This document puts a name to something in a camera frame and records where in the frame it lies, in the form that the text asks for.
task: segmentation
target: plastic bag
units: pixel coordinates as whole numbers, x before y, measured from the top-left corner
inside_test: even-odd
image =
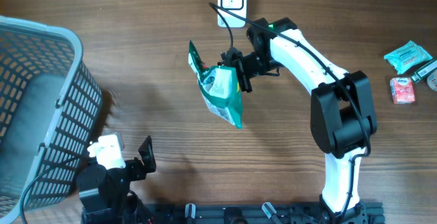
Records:
[[[188,63],[197,76],[200,92],[209,110],[237,128],[242,128],[243,106],[236,69],[207,67],[191,41]]]
[[[429,61],[432,57],[421,46],[409,41],[405,46],[385,55],[384,59],[389,61],[397,74],[403,74],[409,68],[423,61]]]

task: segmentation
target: wooden tabletop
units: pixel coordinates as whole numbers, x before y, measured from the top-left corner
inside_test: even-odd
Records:
[[[188,42],[210,65],[229,47],[208,2],[216,0],[0,0],[0,14],[67,27],[104,90],[97,129],[120,132],[124,158],[153,139],[158,169],[131,188],[147,203],[262,204],[317,201],[324,155],[309,130],[310,97],[286,70],[253,79],[244,128],[206,108],[187,64]],[[412,40],[437,55],[437,0],[248,0],[248,18],[289,17],[334,64],[370,79],[378,131],[362,161],[359,194],[381,201],[387,223],[437,218],[437,92],[415,85],[414,104],[393,104],[397,76],[383,55]],[[245,29],[234,46],[247,54]],[[28,213],[30,223],[78,223],[77,193]]]

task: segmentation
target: white plastic part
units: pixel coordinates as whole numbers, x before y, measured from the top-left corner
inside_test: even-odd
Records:
[[[217,0],[217,5],[237,14],[238,16],[246,18],[247,15],[247,0]],[[245,22],[235,18],[224,11],[218,10],[225,18],[230,27],[244,27]],[[225,22],[217,15],[217,24],[220,27],[226,27]]]
[[[299,29],[288,29],[282,32],[282,34],[306,46],[331,69],[338,79],[342,79],[344,74],[348,73],[348,71],[331,63],[313,48],[303,37]],[[304,85],[310,95],[311,90],[318,87],[320,83],[328,84],[334,82],[334,79],[329,74],[326,74],[325,69],[323,69],[312,56],[302,50],[302,48],[296,47],[295,44],[280,36],[270,40],[270,52],[272,58],[284,65]]]
[[[118,133],[103,135],[98,138],[97,143],[88,147],[89,157],[96,157],[97,163],[103,165],[107,170],[113,168],[124,168],[126,166],[123,156],[123,142]]]
[[[346,203],[350,184],[350,159],[357,154],[364,153],[365,148],[357,148],[346,154],[342,159],[337,159],[332,154],[325,154],[325,187],[322,191],[323,200],[333,212],[340,212]],[[348,209],[353,208],[359,201],[358,174],[360,171],[361,157],[355,160],[354,187]]]

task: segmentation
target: plastic bin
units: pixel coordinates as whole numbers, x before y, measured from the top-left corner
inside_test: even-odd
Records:
[[[82,62],[70,30],[0,16],[0,223],[70,194],[102,106],[102,92]]]

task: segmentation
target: cable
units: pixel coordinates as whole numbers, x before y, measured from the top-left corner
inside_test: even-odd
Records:
[[[212,9],[214,9],[216,12],[217,12],[218,10],[222,10],[222,11],[228,13],[229,15],[234,16],[234,17],[236,17],[236,18],[238,18],[238,19],[240,19],[240,20],[243,20],[244,22],[246,22],[246,23],[248,23],[248,24],[250,24],[250,25],[253,25],[253,26],[259,27],[259,28],[261,28],[261,29],[264,29],[264,30],[266,30],[266,31],[269,31],[270,33],[274,33],[275,35],[277,35],[277,36],[279,36],[279,37],[281,37],[281,38],[284,38],[284,39],[290,41],[291,43],[295,44],[296,47],[298,46],[298,47],[300,47],[301,49],[303,49],[304,51],[306,51],[308,54],[310,54],[310,56],[312,56],[312,57],[314,58],[314,60],[316,60],[316,61],[320,64],[320,66],[321,66],[323,69],[325,69],[326,73],[328,73],[328,74],[329,74],[329,75],[334,79],[334,81],[336,82],[337,86],[340,87],[341,91],[344,93],[344,95],[346,96],[346,98],[350,101],[350,106],[352,107],[352,110],[354,111],[355,117],[356,117],[356,119],[358,120],[358,122],[359,122],[359,124],[360,124],[361,132],[362,132],[362,134],[363,134],[363,136],[364,136],[364,139],[365,139],[365,146],[366,146],[367,150],[366,150],[366,152],[363,153],[363,154],[357,154],[357,155],[353,156],[352,159],[350,160],[351,167],[350,167],[350,183],[349,183],[349,191],[347,192],[347,195],[348,195],[348,196],[347,196],[347,198],[346,198],[345,206],[343,207],[343,210],[341,211],[341,216],[340,216],[340,219],[339,219],[339,223],[341,223],[341,221],[343,220],[344,216],[346,215],[346,211],[348,210],[348,206],[349,206],[349,203],[350,203],[350,199],[352,198],[352,190],[353,190],[353,188],[354,188],[355,160],[356,160],[357,158],[359,158],[359,157],[368,157],[368,156],[370,155],[370,152],[371,152],[370,138],[369,138],[369,135],[367,134],[366,128],[365,128],[365,126],[364,126],[363,118],[361,117],[361,115],[360,115],[360,113],[359,113],[359,111],[358,111],[358,108],[356,107],[355,102],[353,101],[352,97],[350,96],[349,91],[344,87],[344,85],[343,85],[343,84],[341,83],[341,81],[340,81],[340,80],[335,76],[335,74],[330,70],[330,68],[329,68],[328,66],[326,66],[326,65],[323,63],[323,61],[320,60],[320,58],[319,58],[317,55],[315,55],[312,51],[310,51],[306,46],[302,45],[302,43],[300,43],[299,41],[293,40],[293,39],[291,39],[290,37],[288,37],[288,36],[286,36],[286,35],[283,35],[282,33],[278,33],[278,32],[276,32],[276,31],[274,31],[274,30],[272,30],[272,29],[269,29],[269,28],[267,28],[267,27],[264,27],[264,26],[258,25],[257,23],[254,23],[254,22],[252,22],[251,20],[246,19],[246,18],[243,18],[243,17],[241,17],[241,16],[238,16],[237,14],[234,14],[233,12],[230,12],[230,11],[226,10],[225,8],[219,6],[219,5],[216,5],[216,4],[214,4],[214,3],[210,3],[210,2],[209,2],[209,5],[210,5],[210,7],[211,7]]]
[[[216,8],[213,8],[213,10],[217,12],[217,14],[220,16],[221,20],[225,23],[227,30],[229,31],[229,37],[231,37],[231,46],[229,47],[229,49],[231,50],[234,47],[234,37],[232,36],[231,27],[227,24],[226,19],[223,17],[223,15]]]
[[[21,195],[21,200],[20,200],[20,216],[21,216],[21,221],[24,224],[27,224],[27,220],[26,220],[26,216],[25,216],[25,198],[27,193],[30,191],[30,189],[33,187],[33,185],[40,179],[42,178],[42,176],[44,176],[45,174],[47,174],[48,172],[54,170],[57,166],[60,165],[66,165],[68,163],[71,163],[72,161],[76,160],[76,159],[80,159],[79,157],[72,157],[68,160],[65,160],[61,163],[57,163],[56,165],[52,165],[51,167],[49,167],[48,169],[44,170],[42,173],[40,173],[39,175],[37,175],[26,187],[26,189],[24,190],[23,194]]]

